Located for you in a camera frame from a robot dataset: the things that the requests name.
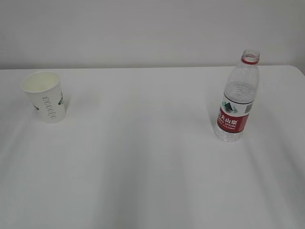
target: white paper cup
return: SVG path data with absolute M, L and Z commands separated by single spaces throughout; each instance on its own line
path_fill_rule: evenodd
M 64 119 L 66 112 L 59 75 L 53 72 L 36 72 L 23 80 L 21 88 L 37 109 L 42 121 L 57 123 Z

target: cup logo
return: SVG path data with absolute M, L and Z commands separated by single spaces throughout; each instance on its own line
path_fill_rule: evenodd
M 50 117 L 50 119 L 52 119 L 52 120 L 55 119 L 56 112 L 54 112 L 54 110 L 53 110 L 53 106 L 50 102 L 50 99 L 48 97 L 43 97 L 42 101 L 43 101 L 44 105 L 46 106 L 48 116 Z

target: water bottle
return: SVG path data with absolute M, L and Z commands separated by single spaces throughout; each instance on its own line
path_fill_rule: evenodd
M 221 140 L 234 142 L 243 134 L 258 87 L 259 56 L 258 51 L 245 50 L 229 76 L 214 128 Z

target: white table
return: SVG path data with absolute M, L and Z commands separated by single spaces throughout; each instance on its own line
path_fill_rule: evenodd
M 66 118 L 0 71 L 1 229 L 303 229 L 305 77 L 261 66 L 244 136 L 217 139 L 232 67 L 56 69 Z

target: red bottle label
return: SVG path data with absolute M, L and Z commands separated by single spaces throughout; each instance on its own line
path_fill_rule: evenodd
M 239 133 L 244 130 L 253 102 L 248 104 L 235 103 L 224 96 L 218 114 L 218 126 L 229 133 Z

